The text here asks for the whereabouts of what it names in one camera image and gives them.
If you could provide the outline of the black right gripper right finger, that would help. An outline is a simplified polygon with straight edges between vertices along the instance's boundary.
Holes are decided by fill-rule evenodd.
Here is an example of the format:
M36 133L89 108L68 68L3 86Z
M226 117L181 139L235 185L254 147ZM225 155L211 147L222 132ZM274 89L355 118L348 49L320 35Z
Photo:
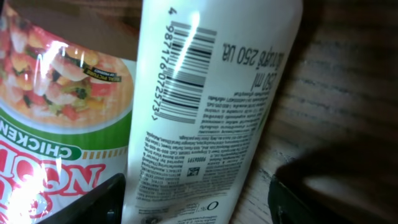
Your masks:
M268 205L273 224L346 224L348 220L273 175Z

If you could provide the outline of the cup noodles container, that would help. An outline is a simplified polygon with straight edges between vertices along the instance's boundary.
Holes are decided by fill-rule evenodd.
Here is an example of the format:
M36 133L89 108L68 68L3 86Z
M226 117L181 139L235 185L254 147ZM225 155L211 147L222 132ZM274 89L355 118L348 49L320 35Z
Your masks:
M1 2L1 222L38 223L123 173L134 30L63 1Z

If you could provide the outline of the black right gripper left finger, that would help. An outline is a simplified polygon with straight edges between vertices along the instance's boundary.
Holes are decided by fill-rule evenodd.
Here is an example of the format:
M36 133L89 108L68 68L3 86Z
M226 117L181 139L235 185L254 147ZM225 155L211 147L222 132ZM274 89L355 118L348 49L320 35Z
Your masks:
M39 224L121 224L125 188L118 173Z

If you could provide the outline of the white tube gold cap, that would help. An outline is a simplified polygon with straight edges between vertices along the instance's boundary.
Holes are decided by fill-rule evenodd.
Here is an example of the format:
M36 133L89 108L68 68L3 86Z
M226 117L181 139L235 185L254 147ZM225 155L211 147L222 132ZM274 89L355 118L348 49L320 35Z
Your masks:
M123 223L228 223L301 0L144 1Z

